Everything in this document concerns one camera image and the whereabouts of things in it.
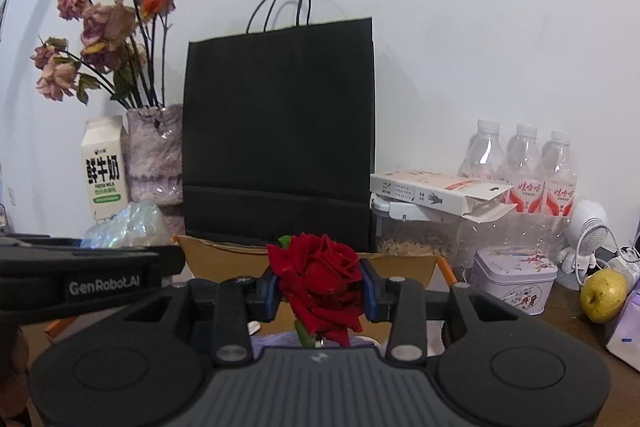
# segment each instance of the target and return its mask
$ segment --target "white cable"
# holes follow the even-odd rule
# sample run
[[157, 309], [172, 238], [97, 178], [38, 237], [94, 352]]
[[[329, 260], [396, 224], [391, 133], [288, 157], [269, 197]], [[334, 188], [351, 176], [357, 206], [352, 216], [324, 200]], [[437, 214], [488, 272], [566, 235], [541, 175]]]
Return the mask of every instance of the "white cable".
[[[630, 253], [633, 258], [632, 259], [627, 259], [624, 255], [623, 255], [623, 251], [620, 250], [620, 247], [618, 246], [618, 242], [616, 241], [616, 236], [613, 235], [613, 232], [611, 232], [611, 229], [607, 226], [607, 225], [594, 225], [593, 227], [585, 230], [584, 232], [582, 232], [582, 234], [580, 235], [580, 239], [578, 239], [578, 244], [575, 247], [575, 259], [574, 259], [574, 263], [575, 263], [575, 280], [577, 280], [578, 285], [580, 285], [580, 287], [584, 286], [584, 282], [580, 280], [580, 274], [578, 274], [578, 252], [580, 251], [580, 245], [582, 243], [582, 240], [586, 237], [586, 235], [590, 232], [594, 232], [595, 230], [598, 229], [605, 229], [607, 230], [607, 233], [609, 233], [609, 235], [611, 236], [612, 240], [613, 240], [613, 244], [616, 247], [616, 254], [618, 257], [620, 257], [623, 261], [626, 261], [627, 263], [640, 263], [640, 252], [638, 250], [636, 250], [636, 243], [638, 242], [638, 238], [640, 238], [640, 231], [636, 234], [636, 238], [634, 239], [634, 243], [633, 245], [631, 245], [631, 247], [627, 248], [626, 253]], [[596, 259], [596, 266], [600, 269], [602, 269], [602, 267], [598, 264], [598, 261], [601, 261], [600, 259]]]
[[582, 232], [580, 234], [580, 239], [578, 239], [578, 244], [575, 246], [575, 259], [574, 259], [574, 263], [575, 263], [575, 280], [577, 280], [578, 285], [580, 287], [584, 286], [584, 282], [580, 280], [580, 274], [578, 273], [578, 256], [580, 255], [580, 245], [582, 244], [582, 240], [586, 237], [586, 235], [588, 233], [594, 232], [595, 230], [599, 230], [599, 229], [605, 229], [607, 231], [607, 233], [609, 233], [609, 235], [611, 236], [611, 238], [613, 239], [613, 244], [616, 246], [616, 251], [618, 252], [618, 255], [620, 257], [622, 257], [622, 259], [625, 259], [622, 256], [622, 250], [620, 250], [620, 247], [618, 246], [618, 242], [616, 241], [616, 238], [613, 235], [613, 232], [611, 232], [611, 229], [607, 226], [604, 225], [604, 223], [600, 223], [599, 225], [593, 225], [592, 227], [588, 228], [587, 230], [585, 230], [584, 232]]

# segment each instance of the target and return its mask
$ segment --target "bottle cap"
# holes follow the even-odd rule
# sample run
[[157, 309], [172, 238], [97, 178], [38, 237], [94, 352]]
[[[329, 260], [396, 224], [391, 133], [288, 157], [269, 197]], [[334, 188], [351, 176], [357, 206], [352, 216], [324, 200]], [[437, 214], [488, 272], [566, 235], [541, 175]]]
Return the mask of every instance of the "bottle cap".
[[523, 123], [519, 123], [516, 126], [516, 134], [520, 136], [526, 136], [527, 138], [536, 139], [538, 136], [538, 128], [533, 127], [532, 125], [524, 125]]
[[478, 131], [488, 134], [500, 134], [500, 124], [489, 120], [478, 120]]
[[565, 131], [551, 131], [551, 141], [561, 143], [562, 145], [569, 145], [571, 143], [571, 137], [569, 133]]

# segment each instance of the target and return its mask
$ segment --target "wooden table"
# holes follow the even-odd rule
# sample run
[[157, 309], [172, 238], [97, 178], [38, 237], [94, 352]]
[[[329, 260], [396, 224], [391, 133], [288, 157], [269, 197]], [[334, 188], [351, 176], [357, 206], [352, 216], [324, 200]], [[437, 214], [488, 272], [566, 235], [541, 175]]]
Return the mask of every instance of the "wooden table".
[[[604, 348], [604, 327], [593, 324], [582, 313], [578, 293], [554, 284], [545, 312], [540, 318], [559, 330], [589, 344], [601, 356], [611, 373], [609, 398], [596, 427], [640, 426], [640, 373]], [[576, 399], [580, 399], [576, 390]]]

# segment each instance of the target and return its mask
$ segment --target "gray ridged surface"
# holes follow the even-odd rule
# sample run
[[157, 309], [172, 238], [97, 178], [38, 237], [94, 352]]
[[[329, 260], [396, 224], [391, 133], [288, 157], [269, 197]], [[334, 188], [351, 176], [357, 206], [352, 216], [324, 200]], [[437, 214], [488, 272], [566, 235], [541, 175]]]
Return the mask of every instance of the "gray ridged surface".
[[245, 369], [220, 371], [167, 427], [470, 427], [419, 371], [375, 349], [266, 349]]

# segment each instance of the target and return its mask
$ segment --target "plastic water bottle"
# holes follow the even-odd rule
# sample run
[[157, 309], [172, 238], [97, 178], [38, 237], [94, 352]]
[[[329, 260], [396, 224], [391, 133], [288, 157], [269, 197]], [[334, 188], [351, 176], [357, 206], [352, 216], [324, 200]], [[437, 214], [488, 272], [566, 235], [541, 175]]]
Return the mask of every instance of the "plastic water bottle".
[[507, 203], [516, 204], [516, 212], [535, 214], [540, 211], [544, 193], [544, 177], [540, 175], [540, 152], [536, 146], [538, 128], [521, 123], [516, 127], [515, 142], [502, 165], [502, 177], [513, 187]]
[[479, 180], [501, 180], [500, 165], [504, 153], [500, 142], [500, 124], [488, 120], [478, 120], [478, 132], [471, 139], [465, 160], [460, 166], [459, 176]]
[[538, 168], [539, 175], [545, 180], [541, 208], [547, 216], [568, 216], [574, 204], [578, 166], [569, 143], [569, 133], [553, 131]]

